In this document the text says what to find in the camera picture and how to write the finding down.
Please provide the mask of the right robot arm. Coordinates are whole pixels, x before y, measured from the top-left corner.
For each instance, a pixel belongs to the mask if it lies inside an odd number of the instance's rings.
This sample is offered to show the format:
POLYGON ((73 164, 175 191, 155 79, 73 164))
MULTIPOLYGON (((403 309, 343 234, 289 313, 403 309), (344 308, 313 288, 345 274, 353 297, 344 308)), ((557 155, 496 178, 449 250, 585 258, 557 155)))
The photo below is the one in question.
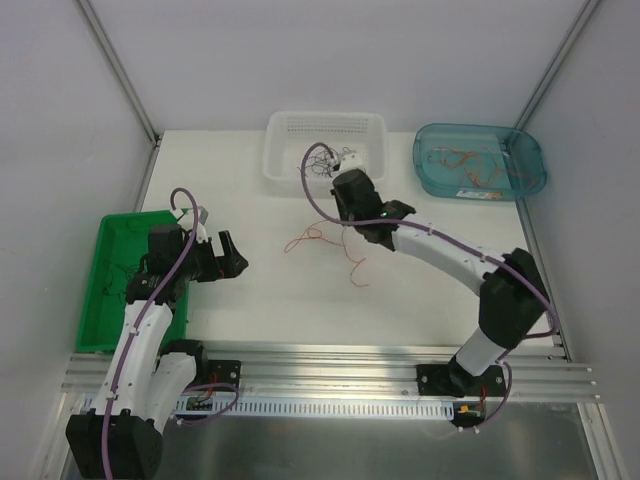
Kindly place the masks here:
POLYGON ((368 242, 412 256, 453 277, 479 299, 478 326, 448 364, 428 378, 440 394, 464 397, 485 372, 529 335, 550 302, 532 255, 494 254, 429 226, 398 200, 384 202, 360 169, 339 174, 331 194, 339 218, 368 242))

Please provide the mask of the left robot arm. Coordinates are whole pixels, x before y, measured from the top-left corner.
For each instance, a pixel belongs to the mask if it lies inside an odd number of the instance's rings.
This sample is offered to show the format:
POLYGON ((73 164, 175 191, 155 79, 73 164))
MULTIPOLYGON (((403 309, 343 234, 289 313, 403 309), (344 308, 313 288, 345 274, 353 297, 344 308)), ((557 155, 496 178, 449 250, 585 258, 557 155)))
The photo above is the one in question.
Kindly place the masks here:
POLYGON ((233 382, 213 376, 202 342, 163 340, 176 305, 192 281, 238 277, 249 265, 230 233, 216 254, 202 225, 157 225, 130 280, 124 320, 111 364, 88 410, 72 415, 66 439, 85 479, 151 479, 160 466, 163 431, 179 398, 193 391, 233 394, 233 382))

